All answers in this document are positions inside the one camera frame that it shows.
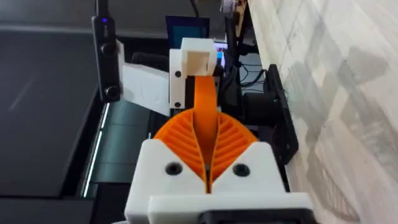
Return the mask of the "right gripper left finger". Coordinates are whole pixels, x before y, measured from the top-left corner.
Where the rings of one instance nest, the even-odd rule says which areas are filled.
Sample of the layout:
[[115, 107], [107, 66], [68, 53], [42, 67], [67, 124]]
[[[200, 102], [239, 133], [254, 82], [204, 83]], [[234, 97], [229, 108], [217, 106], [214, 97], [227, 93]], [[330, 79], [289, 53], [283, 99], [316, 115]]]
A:
[[205, 163], [186, 110], [142, 143], [124, 215], [129, 222], [195, 222], [205, 194]]

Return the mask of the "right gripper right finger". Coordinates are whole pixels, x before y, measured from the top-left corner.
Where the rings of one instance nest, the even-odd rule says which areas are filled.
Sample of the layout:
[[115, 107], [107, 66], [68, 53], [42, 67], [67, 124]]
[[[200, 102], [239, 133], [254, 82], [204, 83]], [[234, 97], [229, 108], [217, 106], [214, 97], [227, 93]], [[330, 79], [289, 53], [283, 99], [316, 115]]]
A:
[[218, 116], [210, 187], [213, 194], [286, 193], [271, 145], [224, 113]]

